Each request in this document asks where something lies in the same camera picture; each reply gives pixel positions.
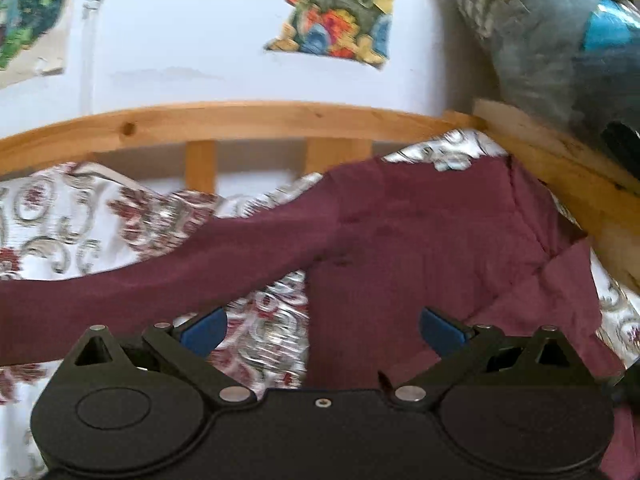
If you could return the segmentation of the plastic bag of clothes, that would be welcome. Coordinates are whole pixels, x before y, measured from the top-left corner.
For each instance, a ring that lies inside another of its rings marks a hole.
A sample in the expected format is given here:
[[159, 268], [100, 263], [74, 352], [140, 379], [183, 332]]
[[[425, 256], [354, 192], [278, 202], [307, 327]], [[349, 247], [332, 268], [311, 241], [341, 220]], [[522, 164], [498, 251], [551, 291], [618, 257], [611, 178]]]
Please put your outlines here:
[[457, 0], [503, 99], [639, 173], [634, 0]]

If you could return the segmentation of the wooden bed frame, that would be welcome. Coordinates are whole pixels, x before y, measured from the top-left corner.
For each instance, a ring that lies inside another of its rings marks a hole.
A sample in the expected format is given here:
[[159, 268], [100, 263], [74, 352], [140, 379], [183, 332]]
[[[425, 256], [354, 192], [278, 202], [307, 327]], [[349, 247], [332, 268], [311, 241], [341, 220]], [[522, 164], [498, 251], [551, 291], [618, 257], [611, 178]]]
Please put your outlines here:
[[472, 114], [446, 110], [439, 118], [295, 101], [130, 108], [4, 138], [1, 171], [10, 174], [127, 148], [181, 144], [186, 185], [212, 192], [220, 141], [303, 139], [304, 168], [314, 172], [366, 159], [378, 142], [413, 144], [455, 128], [483, 131], [514, 155], [574, 214], [614, 278], [638, 289], [638, 180], [569, 134], [495, 101], [478, 100]]

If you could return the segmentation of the maroon garment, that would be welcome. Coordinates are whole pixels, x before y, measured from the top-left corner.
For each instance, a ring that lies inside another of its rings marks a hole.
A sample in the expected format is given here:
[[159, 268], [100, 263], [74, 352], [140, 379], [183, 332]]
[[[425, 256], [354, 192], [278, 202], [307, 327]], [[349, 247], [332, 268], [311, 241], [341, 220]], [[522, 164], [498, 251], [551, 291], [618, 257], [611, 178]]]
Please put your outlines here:
[[468, 168], [371, 159], [331, 170], [307, 191], [225, 217], [186, 196], [186, 227], [138, 263], [63, 281], [11, 271], [1, 281], [1, 368], [29, 377], [103, 322], [137, 332], [156, 318], [255, 297], [302, 272], [308, 313], [304, 383], [366, 388], [433, 364], [420, 310], [494, 322], [513, 335], [560, 326], [590, 370], [617, 372], [598, 338], [601, 313], [585, 234], [514, 159]]

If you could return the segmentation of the white wall conduit pipe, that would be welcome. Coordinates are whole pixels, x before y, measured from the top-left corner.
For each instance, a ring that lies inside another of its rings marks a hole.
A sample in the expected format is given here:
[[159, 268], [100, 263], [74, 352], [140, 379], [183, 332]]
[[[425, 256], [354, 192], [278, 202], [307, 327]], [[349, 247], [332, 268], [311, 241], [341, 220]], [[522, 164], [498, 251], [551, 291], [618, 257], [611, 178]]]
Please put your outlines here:
[[104, 0], [86, 0], [82, 6], [81, 66], [79, 110], [81, 116], [93, 114], [94, 51], [98, 33], [98, 14]]

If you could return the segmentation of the blond child wall drawing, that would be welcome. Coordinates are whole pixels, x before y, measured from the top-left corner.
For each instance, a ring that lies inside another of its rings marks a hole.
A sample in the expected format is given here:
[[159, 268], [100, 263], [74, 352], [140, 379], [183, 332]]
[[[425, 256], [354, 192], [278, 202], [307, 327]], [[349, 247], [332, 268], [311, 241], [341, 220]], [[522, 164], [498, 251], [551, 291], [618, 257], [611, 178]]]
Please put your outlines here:
[[1, 0], [1, 85], [62, 73], [73, 0]]

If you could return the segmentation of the landscape flower wall drawing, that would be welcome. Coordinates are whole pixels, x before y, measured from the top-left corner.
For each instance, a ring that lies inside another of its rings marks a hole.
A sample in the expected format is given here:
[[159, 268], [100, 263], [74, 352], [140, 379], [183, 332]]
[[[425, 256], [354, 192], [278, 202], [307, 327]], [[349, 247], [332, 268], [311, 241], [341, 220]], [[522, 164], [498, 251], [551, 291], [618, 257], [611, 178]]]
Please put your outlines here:
[[390, 57], [394, 0], [284, 0], [292, 10], [267, 51], [382, 67]]

